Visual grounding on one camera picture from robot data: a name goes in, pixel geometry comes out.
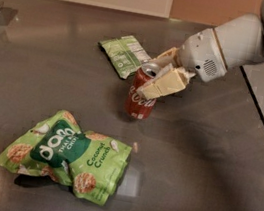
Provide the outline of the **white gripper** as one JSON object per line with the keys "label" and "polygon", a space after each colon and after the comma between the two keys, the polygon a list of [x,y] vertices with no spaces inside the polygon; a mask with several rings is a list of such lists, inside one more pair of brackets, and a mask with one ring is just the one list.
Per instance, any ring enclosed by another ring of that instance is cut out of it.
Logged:
{"label": "white gripper", "polygon": [[[186,39],[180,49],[172,47],[151,59],[151,62],[164,67],[153,80],[141,86],[139,92],[151,100],[184,90],[195,74],[203,82],[224,76],[227,67],[216,35],[213,29],[207,28]],[[176,55],[182,65],[178,68],[173,67],[177,66]]]}

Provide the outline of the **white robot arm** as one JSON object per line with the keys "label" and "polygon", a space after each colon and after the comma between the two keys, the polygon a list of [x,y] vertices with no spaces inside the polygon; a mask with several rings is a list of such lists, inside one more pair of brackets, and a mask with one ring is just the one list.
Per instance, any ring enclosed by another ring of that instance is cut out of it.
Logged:
{"label": "white robot arm", "polygon": [[258,15],[245,14],[193,34],[179,47],[154,59],[161,68],[137,93],[154,99],[184,90],[198,75],[204,82],[225,76],[231,68],[264,64],[264,0]]}

